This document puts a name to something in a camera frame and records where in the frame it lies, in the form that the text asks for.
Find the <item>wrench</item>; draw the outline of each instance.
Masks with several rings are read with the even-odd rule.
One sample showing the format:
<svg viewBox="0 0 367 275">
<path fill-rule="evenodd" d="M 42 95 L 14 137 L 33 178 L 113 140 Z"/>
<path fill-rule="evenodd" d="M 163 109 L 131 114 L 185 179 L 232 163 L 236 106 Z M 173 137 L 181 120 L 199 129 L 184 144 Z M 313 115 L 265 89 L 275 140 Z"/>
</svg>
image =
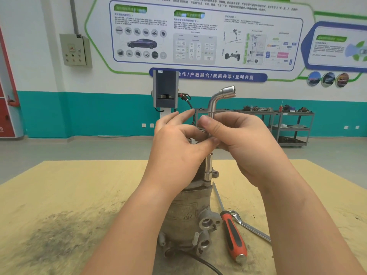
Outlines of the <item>wrench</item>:
<svg viewBox="0 0 367 275">
<path fill-rule="evenodd" d="M 242 221 L 240 215 L 238 214 L 237 211 L 235 210 L 230 210 L 229 213 L 232 215 L 232 217 L 234 217 L 237 221 L 237 223 L 239 223 L 241 226 L 244 226 L 246 229 L 248 229 L 249 231 L 253 232 L 254 234 L 257 234 L 258 236 L 262 237 L 263 239 L 267 240 L 270 244 L 272 243 L 270 240 L 270 236 L 268 236 L 267 234 L 264 234 L 262 231 L 259 231 L 258 229 L 254 228 L 253 226 L 245 223 L 244 221 Z"/>
</svg>

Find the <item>green border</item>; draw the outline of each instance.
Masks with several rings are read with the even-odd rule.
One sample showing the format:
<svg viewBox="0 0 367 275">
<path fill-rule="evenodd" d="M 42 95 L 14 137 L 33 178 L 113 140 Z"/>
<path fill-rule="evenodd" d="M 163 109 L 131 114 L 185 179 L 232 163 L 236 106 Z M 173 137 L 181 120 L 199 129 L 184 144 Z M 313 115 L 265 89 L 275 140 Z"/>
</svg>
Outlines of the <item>green border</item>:
<svg viewBox="0 0 367 275">
<path fill-rule="evenodd" d="M 313 19 L 314 22 L 316 23 L 316 18 L 315 15 L 321 15 L 321 16 L 330 16 L 330 17 L 338 17 L 338 18 L 349 18 L 349 19 L 359 19 L 359 20 L 367 20 L 367 16 L 362 16 L 362 15 L 352 15 L 352 14 L 342 14 L 342 13 L 333 13 L 333 12 L 322 12 L 322 11 L 314 11 L 311 7 L 310 4 L 306 4 L 306 3 L 298 3 L 298 2 L 287 2 L 287 1 L 273 1 L 273 0 L 257 0 L 257 1 L 270 1 L 270 2 L 277 2 L 277 3 L 286 3 L 286 4 L 298 4 L 298 5 L 306 5 L 308 6 L 311 11 L 313 12 Z M 95 4 L 97 3 L 97 0 L 93 1 L 92 7 L 87 15 L 87 18 L 85 20 L 84 23 L 84 30 L 85 33 L 87 35 L 87 37 L 89 38 L 89 40 L 91 41 L 91 43 L 93 44 L 94 48 L 96 49 L 97 53 L 101 56 L 103 62 L 105 63 L 105 65 L 107 66 L 107 68 L 113 72 L 113 73 L 117 73 L 117 74 L 136 74 L 136 75 L 149 75 L 149 73 L 145 73 L 145 72 L 128 72 L 128 71 L 116 71 L 113 70 L 106 62 L 106 60 L 103 58 L 101 52 L 98 50 L 97 46 L 95 45 L 94 41 L 92 40 L 92 38 L 90 37 L 88 30 L 87 30 L 87 23 L 89 20 L 90 15 L 92 14 L 92 11 L 94 9 Z M 303 71 L 306 68 L 304 68 L 300 74 L 294 78 L 294 79 L 268 79 L 267 81 L 277 81 L 277 82 L 294 82 L 296 80 L 307 80 L 307 76 L 301 76 L 301 74 L 303 73 Z M 355 82 L 358 80 L 358 78 L 360 78 L 362 75 L 362 73 L 359 73 L 354 79 L 350 79 L 349 82 Z"/>
</svg>

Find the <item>forearm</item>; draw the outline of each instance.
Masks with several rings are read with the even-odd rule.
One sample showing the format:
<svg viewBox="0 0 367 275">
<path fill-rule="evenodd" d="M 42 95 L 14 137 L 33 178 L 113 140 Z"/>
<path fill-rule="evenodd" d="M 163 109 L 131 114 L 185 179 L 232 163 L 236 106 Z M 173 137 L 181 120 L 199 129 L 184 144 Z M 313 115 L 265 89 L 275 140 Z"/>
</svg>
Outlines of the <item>forearm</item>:
<svg viewBox="0 0 367 275">
<path fill-rule="evenodd" d="M 152 274 L 158 233 L 171 202 L 161 189 L 140 184 L 82 274 Z"/>
<path fill-rule="evenodd" d="M 365 274 L 311 187 L 288 163 L 261 189 L 278 274 Z"/>
</svg>

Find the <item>person's right hand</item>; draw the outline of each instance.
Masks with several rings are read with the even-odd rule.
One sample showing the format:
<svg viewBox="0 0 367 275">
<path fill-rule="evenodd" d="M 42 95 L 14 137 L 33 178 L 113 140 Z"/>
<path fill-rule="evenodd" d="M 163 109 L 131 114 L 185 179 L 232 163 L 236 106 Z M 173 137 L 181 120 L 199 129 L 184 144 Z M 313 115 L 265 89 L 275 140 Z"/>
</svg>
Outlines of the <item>person's right hand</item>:
<svg viewBox="0 0 367 275">
<path fill-rule="evenodd" d="M 229 151 L 243 175 L 255 186 L 286 171 L 290 161 L 263 121 L 237 112 L 201 116 L 199 125 L 221 140 L 219 147 Z"/>
</svg>

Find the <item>metal compressor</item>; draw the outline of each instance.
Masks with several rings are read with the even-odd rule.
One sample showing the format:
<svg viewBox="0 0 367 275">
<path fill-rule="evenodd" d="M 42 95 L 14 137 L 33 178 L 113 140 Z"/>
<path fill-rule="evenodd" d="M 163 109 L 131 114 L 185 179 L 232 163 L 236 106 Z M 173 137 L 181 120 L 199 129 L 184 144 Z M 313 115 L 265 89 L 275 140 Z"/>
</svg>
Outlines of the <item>metal compressor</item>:
<svg viewBox="0 0 367 275">
<path fill-rule="evenodd" d="M 221 89 L 209 101 L 208 116 L 214 117 L 218 100 L 235 96 L 234 86 Z M 209 154 L 201 163 L 189 186 L 175 197 L 168 209 L 158 236 L 166 257 L 172 255 L 175 249 L 195 250 L 200 257 L 212 243 L 209 233 L 222 224 L 219 213 L 210 209 L 211 180 L 219 176 L 213 170 L 212 155 Z"/>
</svg>

